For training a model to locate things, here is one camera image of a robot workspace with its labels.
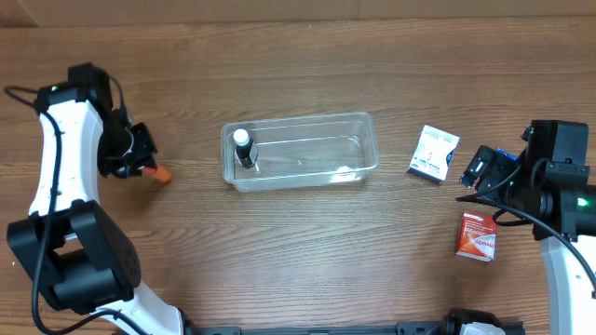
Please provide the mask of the blue medicine box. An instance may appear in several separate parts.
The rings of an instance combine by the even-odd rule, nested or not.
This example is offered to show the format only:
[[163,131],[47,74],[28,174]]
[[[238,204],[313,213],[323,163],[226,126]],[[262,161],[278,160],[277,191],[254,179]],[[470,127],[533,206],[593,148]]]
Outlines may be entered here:
[[496,149],[496,151],[497,151],[498,154],[501,154],[503,156],[506,156],[507,158],[509,158],[509,159],[511,159],[513,161],[517,161],[518,160],[518,156],[515,155],[515,154],[511,154],[509,152],[506,152],[506,151],[504,151],[502,149],[498,149],[498,148]]

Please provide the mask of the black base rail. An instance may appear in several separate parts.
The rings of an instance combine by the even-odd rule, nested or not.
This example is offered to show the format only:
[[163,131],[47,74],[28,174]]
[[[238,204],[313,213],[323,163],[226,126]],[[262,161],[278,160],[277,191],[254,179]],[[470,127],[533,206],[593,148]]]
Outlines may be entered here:
[[451,309],[440,321],[400,321],[395,326],[350,326],[330,328],[198,328],[190,323],[184,334],[194,335],[525,335],[521,321],[500,321],[479,310]]

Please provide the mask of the clear plastic container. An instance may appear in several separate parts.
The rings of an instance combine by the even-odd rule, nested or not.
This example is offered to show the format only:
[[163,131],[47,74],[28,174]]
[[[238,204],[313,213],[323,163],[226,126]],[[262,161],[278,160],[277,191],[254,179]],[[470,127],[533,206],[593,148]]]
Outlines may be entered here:
[[[236,156],[239,128],[258,151],[251,168]],[[228,123],[221,129],[221,158],[223,179],[240,192],[362,181],[380,163],[373,117],[365,112]]]

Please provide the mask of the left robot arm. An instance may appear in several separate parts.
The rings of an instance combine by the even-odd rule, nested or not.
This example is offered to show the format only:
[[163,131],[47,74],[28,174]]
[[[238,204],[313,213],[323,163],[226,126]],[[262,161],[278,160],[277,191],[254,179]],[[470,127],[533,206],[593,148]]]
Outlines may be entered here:
[[32,316],[48,333],[39,305],[103,318],[128,334],[192,334],[178,307],[143,281],[135,247],[102,208],[99,177],[169,182],[154,159],[147,127],[133,123],[122,87],[91,63],[66,81],[34,91],[43,131],[40,177],[26,219],[7,227],[7,243],[32,280]]

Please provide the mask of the white bandage box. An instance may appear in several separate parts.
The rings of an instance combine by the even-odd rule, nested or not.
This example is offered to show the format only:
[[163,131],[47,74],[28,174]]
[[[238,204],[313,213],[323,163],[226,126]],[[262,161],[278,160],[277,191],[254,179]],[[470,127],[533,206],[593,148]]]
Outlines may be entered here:
[[456,135],[424,125],[407,172],[437,184],[443,183],[459,141]]

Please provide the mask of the red medicine box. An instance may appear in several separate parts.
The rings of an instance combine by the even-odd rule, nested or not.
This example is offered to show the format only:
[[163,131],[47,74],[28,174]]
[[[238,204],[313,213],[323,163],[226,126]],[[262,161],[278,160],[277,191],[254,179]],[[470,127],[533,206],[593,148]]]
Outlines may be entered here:
[[493,219],[464,211],[455,244],[455,254],[477,261],[492,261],[495,255],[497,227]]

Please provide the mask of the orange tube white cap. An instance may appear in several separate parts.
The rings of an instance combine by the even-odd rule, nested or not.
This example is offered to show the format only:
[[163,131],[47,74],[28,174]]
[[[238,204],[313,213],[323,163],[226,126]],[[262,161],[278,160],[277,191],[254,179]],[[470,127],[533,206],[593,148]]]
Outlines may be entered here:
[[171,173],[160,165],[156,167],[143,167],[141,172],[144,177],[149,177],[161,183],[167,184],[171,181]]

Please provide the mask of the black bottle white cap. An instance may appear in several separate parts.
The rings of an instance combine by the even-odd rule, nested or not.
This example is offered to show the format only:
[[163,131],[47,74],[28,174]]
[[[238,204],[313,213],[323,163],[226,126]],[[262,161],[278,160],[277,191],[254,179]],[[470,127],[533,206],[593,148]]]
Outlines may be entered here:
[[246,129],[239,128],[233,133],[236,156],[244,168],[252,168],[257,160],[258,151],[254,140]]

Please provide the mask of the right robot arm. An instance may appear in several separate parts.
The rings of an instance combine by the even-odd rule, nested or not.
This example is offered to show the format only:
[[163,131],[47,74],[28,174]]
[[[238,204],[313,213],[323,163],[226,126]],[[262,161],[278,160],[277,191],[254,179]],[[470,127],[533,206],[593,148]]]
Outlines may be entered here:
[[549,290],[549,331],[595,331],[595,187],[586,163],[585,123],[534,120],[518,157],[479,147],[460,182],[475,194],[463,201],[530,224],[540,245]]

